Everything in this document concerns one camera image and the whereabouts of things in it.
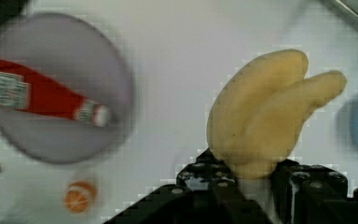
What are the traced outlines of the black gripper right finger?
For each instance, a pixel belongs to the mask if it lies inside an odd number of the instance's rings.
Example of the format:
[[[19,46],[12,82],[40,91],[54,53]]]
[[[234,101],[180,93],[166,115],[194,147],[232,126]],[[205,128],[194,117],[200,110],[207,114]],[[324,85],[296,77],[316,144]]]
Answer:
[[[358,188],[349,196],[344,174],[285,160],[270,180],[282,224],[358,224]]]

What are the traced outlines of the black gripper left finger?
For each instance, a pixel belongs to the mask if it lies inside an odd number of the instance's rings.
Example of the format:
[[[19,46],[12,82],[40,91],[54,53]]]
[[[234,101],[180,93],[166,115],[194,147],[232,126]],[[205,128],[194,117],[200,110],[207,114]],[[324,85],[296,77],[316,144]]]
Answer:
[[[207,149],[182,169],[174,184],[153,190],[104,224],[272,224],[240,192],[230,169]]]

